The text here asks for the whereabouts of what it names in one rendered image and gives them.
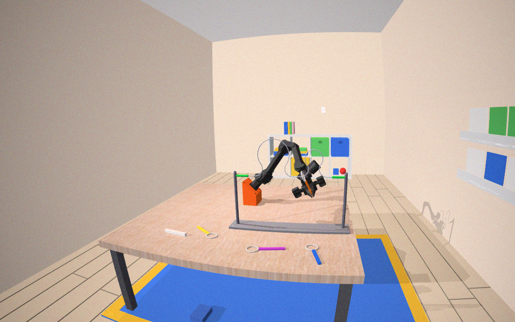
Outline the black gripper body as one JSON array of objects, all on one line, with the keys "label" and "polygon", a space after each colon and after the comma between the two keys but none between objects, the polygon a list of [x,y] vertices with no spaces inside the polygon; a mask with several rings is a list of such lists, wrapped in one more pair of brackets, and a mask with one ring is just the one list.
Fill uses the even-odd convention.
[{"label": "black gripper body", "polygon": [[[322,187],[322,186],[326,185],[326,182],[325,182],[323,176],[317,177],[316,179],[317,179],[317,181],[314,181],[316,186],[320,185],[320,187]],[[311,184],[311,183],[313,183],[313,182],[308,181],[308,185]],[[307,186],[306,182],[303,183],[303,186],[301,186],[301,187],[304,187],[304,186]],[[292,192],[293,192],[295,198],[298,198],[299,196],[302,196],[302,192],[303,191],[302,191],[302,188],[295,187],[295,188],[292,188]]]}]

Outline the white rectangular bar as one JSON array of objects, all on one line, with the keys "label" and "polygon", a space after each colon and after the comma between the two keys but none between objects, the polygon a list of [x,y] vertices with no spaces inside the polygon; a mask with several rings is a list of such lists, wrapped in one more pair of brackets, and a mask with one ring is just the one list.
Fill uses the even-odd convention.
[{"label": "white rectangular bar", "polygon": [[179,236],[187,236],[187,234],[185,232],[177,232],[176,230],[171,230],[171,229],[165,229],[165,232],[170,233],[170,234],[179,235]]}]

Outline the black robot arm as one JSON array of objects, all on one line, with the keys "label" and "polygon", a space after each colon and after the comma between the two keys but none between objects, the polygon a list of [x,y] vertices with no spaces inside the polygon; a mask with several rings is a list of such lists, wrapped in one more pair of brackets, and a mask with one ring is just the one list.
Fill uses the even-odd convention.
[{"label": "black robot arm", "polygon": [[[319,170],[320,165],[315,160],[313,160],[311,163],[309,163],[308,166],[306,166],[306,164],[304,163],[304,161],[302,159],[302,154],[300,153],[299,145],[293,141],[288,141],[288,140],[282,140],[282,141],[287,145],[289,151],[291,150],[294,155],[294,160],[295,160],[294,170],[299,173],[298,177],[300,177],[300,178],[298,178],[298,179],[301,180],[301,182],[302,182],[301,184],[303,186],[303,183],[305,183],[305,182],[303,182],[303,179],[301,177],[302,176],[301,171],[303,172],[303,175],[306,175],[308,173],[305,176],[306,181],[308,182],[308,181],[311,181],[312,174],[315,174]],[[259,188],[260,185],[262,185],[262,184],[266,185],[267,183],[270,182],[270,180],[273,178],[272,173],[273,173],[274,169],[277,167],[278,163],[280,163],[283,156],[285,154],[289,153],[286,145],[283,144],[283,142],[280,142],[279,150],[278,150],[277,154],[274,156],[274,158],[272,159],[272,161],[270,162],[270,164],[268,165],[268,167],[266,169],[264,169],[263,172],[258,177],[255,177],[255,181],[253,181],[249,184],[255,191]],[[309,167],[309,172],[308,172],[308,167]]]}]

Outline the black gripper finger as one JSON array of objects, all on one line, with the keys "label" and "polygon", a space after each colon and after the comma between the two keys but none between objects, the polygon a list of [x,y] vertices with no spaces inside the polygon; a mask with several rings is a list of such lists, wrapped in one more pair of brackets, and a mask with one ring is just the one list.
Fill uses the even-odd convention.
[{"label": "black gripper finger", "polygon": [[310,188],[311,188],[312,195],[313,195],[313,197],[314,197],[315,192],[317,191],[317,187],[316,187],[316,185],[315,185],[315,182],[313,182],[313,183],[309,184],[309,186],[310,186]]},{"label": "black gripper finger", "polygon": [[302,191],[304,192],[305,195],[309,195],[311,198],[313,198],[311,193],[308,191],[307,186],[302,187]]}]

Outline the white loop with blue handle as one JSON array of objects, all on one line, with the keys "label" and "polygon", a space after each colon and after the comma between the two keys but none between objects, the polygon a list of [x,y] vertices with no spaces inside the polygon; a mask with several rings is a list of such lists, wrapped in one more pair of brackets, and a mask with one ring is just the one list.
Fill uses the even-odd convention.
[{"label": "white loop with blue handle", "polygon": [[320,258],[317,256],[317,253],[316,253],[316,250],[318,249],[318,246],[317,246],[317,245],[315,245],[315,244],[312,244],[312,243],[311,243],[311,244],[308,244],[308,245],[306,245],[306,249],[307,249],[307,250],[309,250],[309,249],[307,248],[307,246],[316,246],[316,247],[317,247],[315,250],[311,250],[311,249],[310,249],[310,251],[312,251],[312,253],[313,253],[313,255],[314,255],[314,257],[315,257],[315,259],[316,259],[316,261],[317,261],[317,264],[318,264],[318,265],[321,265]]}]

